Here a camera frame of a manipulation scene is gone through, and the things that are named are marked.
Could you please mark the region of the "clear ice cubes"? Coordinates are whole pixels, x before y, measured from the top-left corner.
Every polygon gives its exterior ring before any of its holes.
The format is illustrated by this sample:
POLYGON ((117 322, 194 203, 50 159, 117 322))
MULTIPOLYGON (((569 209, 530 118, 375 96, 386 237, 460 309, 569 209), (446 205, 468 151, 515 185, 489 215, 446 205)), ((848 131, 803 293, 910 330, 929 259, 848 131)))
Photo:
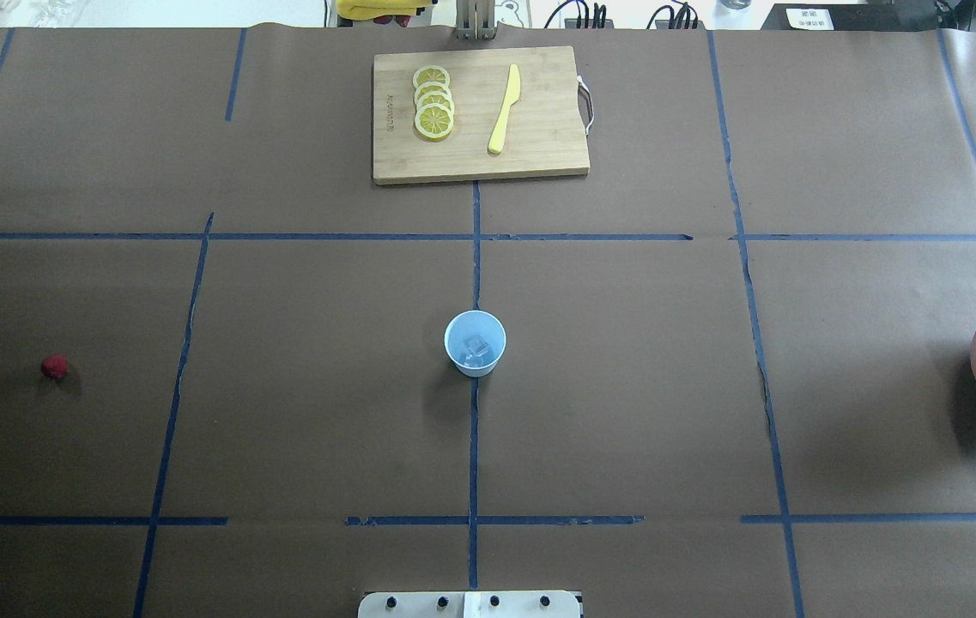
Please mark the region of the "clear ice cubes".
POLYGON ((487 367, 495 359, 495 352, 491 342, 481 334, 476 333, 465 337, 463 351, 459 360, 465 367, 487 367))

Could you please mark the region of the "red strawberry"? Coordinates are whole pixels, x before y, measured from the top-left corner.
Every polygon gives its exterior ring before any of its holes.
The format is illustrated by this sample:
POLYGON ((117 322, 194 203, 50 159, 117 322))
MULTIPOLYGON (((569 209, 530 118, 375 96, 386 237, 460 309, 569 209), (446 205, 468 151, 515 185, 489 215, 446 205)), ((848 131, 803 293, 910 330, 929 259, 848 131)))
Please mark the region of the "red strawberry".
POLYGON ((70 361, 60 354, 45 357, 39 364, 39 370, 46 379, 63 380, 70 372, 70 361))

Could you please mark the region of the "light blue plastic cup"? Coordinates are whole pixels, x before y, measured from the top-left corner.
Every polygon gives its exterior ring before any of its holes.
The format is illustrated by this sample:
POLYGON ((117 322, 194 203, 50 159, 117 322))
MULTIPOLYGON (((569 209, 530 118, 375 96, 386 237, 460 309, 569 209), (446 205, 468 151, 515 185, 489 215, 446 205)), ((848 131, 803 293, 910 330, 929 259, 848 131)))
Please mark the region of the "light blue plastic cup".
POLYGON ((461 374, 479 379, 493 371, 507 344, 503 324, 494 314, 470 310, 449 321, 443 347, 461 374))

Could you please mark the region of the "yellow plastic knife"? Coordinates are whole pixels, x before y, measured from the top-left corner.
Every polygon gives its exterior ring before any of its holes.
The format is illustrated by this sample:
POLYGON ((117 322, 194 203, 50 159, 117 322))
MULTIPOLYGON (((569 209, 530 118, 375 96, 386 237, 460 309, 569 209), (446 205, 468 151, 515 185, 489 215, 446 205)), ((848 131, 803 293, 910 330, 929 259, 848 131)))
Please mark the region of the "yellow plastic knife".
POLYGON ((507 81, 505 90, 500 103, 498 118, 493 125, 490 137, 488 138, 487 150, 490 155, 499 155, 504 151, 508 125, 512 107, 519 102, 522 93, 522 78, 520 78, 520 68, 518 64, 511 64, 508 67, 507 81))

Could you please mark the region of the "bamboo cutting board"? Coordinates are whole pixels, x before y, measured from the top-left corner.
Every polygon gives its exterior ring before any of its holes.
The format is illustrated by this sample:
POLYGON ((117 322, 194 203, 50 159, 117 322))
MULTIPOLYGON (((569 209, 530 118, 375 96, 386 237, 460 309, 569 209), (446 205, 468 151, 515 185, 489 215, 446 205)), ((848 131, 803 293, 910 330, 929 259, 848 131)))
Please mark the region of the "bamboo cutting board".
POLYGON ((582 176, 590 171, 579 73, 571 46, 379 54, 373 60, 373 181, 379 186, 582 176), (518 64, 519 102, 505 148, 488 153, 508 67, 518 64), (414 128, 418 68, 450 74, 455 129, 432 142, 414 128))

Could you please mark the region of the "lemon slice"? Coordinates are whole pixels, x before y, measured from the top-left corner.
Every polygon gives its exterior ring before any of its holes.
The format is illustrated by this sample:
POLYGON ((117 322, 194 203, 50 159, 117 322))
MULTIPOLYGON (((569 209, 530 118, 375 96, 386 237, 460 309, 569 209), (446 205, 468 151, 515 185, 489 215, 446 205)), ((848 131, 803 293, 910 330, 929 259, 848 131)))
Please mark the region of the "lemon slice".
POLYGON ((440 103, 440 105, 453 108, 452 91, 443 82, 428 81, 422 83, 415 90, 416 108, 430 105, 430 103, 440 103))
POLYGON ((430 113, 435 114, 435 116, 437 116, 438 113, 441 113, 445 117, 455 118, 455 102, 453 102, 452 109, 449 109, 448 106, 440 105, 440 103, 430 103, 430 105, 423 106, 422 108, 415 107, 415 109, 418 116, 421 116, 429 111, 430 113))
POLYGON ((428 90, 450 90, 450 74, 444 67, 439 65, 425 65, 414 73, 412 85, 415 88, 416 97, 426 93, 428 90))
POLYGON ((429 111, 418 116, 415 111, 414 128, 417 136, 437 142, 445 140, 452 133, 455 129, 455 118, 445 117, 441 113, 435 116, 429 111))

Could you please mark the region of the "yellow cloth bag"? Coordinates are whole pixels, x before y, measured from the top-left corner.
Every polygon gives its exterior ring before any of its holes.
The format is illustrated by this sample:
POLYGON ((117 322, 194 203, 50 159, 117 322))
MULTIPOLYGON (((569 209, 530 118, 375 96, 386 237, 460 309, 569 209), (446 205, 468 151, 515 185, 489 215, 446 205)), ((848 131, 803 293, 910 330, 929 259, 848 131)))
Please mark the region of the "yellow cloth bag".
POLYGON ((350 22, 396 22, 401 27, 409 24, 410 17, 421 15, 437 1, 343 1, 335 2, 336 15, 350 22))

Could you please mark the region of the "aluminium frame post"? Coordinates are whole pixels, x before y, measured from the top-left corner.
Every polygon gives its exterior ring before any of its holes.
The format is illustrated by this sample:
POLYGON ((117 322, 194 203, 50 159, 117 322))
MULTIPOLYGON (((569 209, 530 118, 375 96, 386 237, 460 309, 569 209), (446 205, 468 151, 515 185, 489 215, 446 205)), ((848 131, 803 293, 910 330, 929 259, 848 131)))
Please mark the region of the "aluminium frame post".
POLYGON ((455 36, 457 39, 491 40, 498 33, 495 1, 455 1, 455 36))

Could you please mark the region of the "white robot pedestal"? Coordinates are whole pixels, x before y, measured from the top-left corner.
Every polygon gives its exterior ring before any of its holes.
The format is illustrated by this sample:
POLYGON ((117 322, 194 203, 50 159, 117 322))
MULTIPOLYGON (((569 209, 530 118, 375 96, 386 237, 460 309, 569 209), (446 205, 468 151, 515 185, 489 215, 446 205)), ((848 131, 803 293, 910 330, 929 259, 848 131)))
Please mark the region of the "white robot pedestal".
POLYGON ((579 593, 564 590, 374 591, 358 617, 583 617, 579 593))

